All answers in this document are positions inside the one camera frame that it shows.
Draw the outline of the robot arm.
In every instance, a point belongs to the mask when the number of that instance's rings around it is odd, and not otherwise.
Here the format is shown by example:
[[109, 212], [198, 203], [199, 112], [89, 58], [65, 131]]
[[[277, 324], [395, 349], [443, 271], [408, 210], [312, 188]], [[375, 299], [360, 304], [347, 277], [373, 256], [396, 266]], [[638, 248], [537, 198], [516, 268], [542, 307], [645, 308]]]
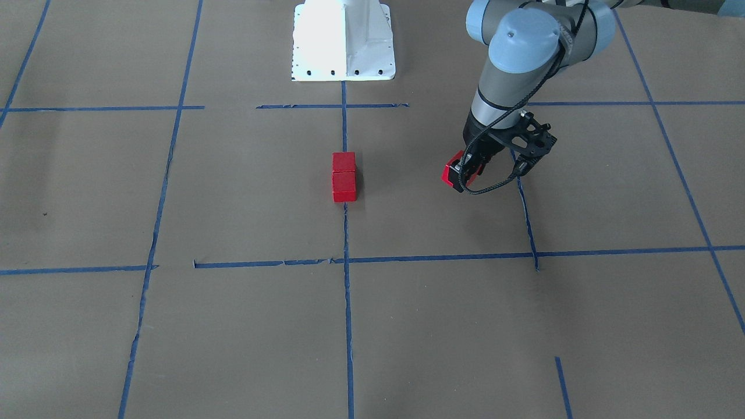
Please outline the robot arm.
[[529, 173], [556, 138], [525, 106], [562, 69], [599, 55], [615, 37], [614, 10], [637, 1], [474, 1], [466, 16], [471, 38], [488, 56], [464, 125], [465, 148], [445, 165], [455, 190], [470, 188], [503, 150], [516, 154], [510, 175], [493, 189]]

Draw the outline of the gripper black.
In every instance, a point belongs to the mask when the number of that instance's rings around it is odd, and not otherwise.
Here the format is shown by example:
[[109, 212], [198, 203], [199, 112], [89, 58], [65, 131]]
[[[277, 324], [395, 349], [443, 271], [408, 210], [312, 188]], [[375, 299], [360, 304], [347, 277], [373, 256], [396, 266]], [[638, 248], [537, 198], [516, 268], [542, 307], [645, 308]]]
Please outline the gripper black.
[[487, 130], [476, 139], [473, 145], [470, 145], [485, 127], [486, 125], [476, 119], [468, 119], [464, 125], [463, 141], [469, 150], [457, 153], [453, 157], [453, 171], [460, 173], [460, 183], [464, 186], [470, 186], [478, 176], [482, 175], [487, 162], [505, 148], [496, 140], [502, 130], [495, 128]]

